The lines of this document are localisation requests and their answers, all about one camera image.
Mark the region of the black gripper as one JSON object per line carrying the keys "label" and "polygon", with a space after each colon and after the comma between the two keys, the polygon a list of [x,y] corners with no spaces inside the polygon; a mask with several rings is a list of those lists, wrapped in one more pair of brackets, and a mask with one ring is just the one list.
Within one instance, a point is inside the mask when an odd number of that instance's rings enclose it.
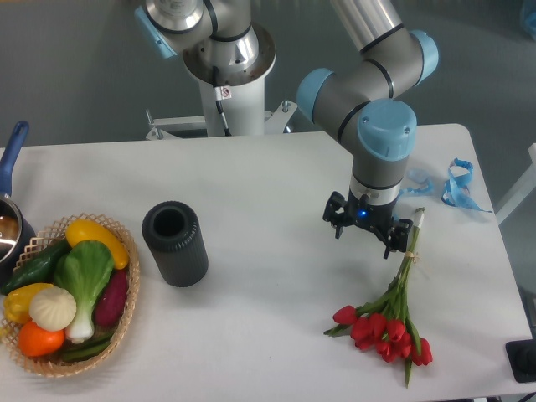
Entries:
{"label": "black gripper", "polygon": [[408,237],[413,227],[411,219],[395,219],[394,206],[394,200],[388,204],[373,205],[365,196],[356,198],[349,193],[348,199],[345,199],[339,192],[333,192],[327,200],[322,219],[335,229],[337,240],[348,226],[384,235],[383,258],[387,260],[391,252],[407,251]]}

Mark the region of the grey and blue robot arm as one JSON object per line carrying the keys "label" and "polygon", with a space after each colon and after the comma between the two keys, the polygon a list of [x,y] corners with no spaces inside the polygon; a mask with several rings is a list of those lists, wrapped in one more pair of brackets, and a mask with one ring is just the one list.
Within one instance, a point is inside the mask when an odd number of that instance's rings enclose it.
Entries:
{"label": "grey and blue robot arm", "polygon": [[[341,232],[374,234],[387,253],[405,251],[416,225],[394,206],[415,146],[416,116],[399,96],[438,65],[436,43],[409,31],[389,1],[336,1],[343,27],[361,55],[346,74],[310,72],[300,83],[301,113],[353,156],[347,195],[333,193],[323,219]],[[265,77],[276,61],[271,36],[251,17],[248,1],[144,1],[141,31],[165,59],[181,56],[202,96],[212,137],[265,131]]]}

